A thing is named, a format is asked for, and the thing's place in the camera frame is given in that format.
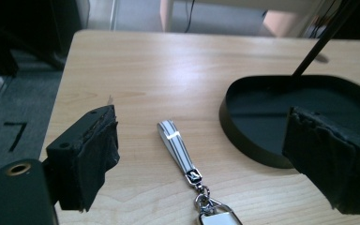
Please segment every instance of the black metal rod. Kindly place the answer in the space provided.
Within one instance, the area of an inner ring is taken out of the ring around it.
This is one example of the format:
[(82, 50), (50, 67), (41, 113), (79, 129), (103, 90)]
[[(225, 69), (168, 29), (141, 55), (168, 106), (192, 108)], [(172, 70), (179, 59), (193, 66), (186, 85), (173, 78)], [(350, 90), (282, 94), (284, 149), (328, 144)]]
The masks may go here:
[(318, 53), (323, 49), (327, 42), (335, 35), (340, 27), (347, 21), (347, 19), (353, 14), (360, 0), (348, 0), (344, 8), (335, 16), (335, 18), (329, 23), (327, 28), (323, 31), (322, 37), (314, 45), (311, 51), (308, 53), (303, 62), (299, 65), (296, 71), (293, 73), (293, 77), (300, 77), (304, 71), (308, 68), (311, 62), (317, 57)]

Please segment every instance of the floor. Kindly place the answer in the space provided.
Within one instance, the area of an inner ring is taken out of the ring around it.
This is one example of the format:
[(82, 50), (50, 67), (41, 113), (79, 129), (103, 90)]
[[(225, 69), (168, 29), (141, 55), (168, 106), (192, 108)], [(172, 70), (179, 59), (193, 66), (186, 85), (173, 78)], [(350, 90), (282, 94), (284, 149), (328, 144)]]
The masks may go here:
[[(159, 0), (80, 1), (85, 3), (82, 10), (88, 29), (162, 32)], [(175, 3), (174, 32), (185, 32), (190, 8), (191, 0)], [(196, 3), (188, 32), (270, 37), (262, 26), (263, 14), (264, 10)], [(0, 76), (0, 168), (22, 158), (39, 157), (63, 73), (33, 55), (13, 54), (19, 73), (13, 79)]]

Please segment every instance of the keychain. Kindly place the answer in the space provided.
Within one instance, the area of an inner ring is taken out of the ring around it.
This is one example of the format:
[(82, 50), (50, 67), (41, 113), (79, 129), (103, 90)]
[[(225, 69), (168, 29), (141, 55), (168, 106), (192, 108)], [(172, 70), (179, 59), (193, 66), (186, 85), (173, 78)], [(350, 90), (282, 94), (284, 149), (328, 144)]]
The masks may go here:
[(210, 190), (203, 185), (203, 177), (192, 164), (186, 147), (172, 120), (157, 124), (160, 137), (185, 174), (189, 184), (198, 191), (194, 204), (199, 212), (199, 225), (242, 225), (233, 210), (210, 197)]

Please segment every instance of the light wood table surface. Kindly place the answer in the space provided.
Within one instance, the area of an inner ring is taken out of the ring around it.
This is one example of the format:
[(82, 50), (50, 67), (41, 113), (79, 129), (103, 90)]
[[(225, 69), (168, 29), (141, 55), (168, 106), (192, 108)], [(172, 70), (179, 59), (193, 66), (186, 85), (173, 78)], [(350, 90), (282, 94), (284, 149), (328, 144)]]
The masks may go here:
[[(218, 121), (227, 88), (251, 75), (292, 74), (314, 40), (82, 31), (76, 34), (45, 148), (85, 113), (113, 103), (119, 164), (88, 213), (61, 211), (61, 224), (196, 224), (196, 191), (165, 148), (157, 123), (172, 119), (210, 187), (244, 224), (360, 224), (332, 210), (296, 170), (263, 166), (238, 151)], [(307, 74), (360, 84), (360, 41), (333, 40), (329, 63)]]

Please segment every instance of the black plastic tray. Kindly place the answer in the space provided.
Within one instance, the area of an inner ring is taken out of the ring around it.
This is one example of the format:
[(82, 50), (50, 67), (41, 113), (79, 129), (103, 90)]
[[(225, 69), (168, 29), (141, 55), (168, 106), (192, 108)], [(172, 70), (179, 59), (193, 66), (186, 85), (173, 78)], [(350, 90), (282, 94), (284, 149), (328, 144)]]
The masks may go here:
[(244, 154), (267, 166), (292, 168), (282, 156), (291, 106), (320, 113), (360, 135), (360, 86), (327, 75), (237, 80), (220, 106), (219, 119), (229, 140)]

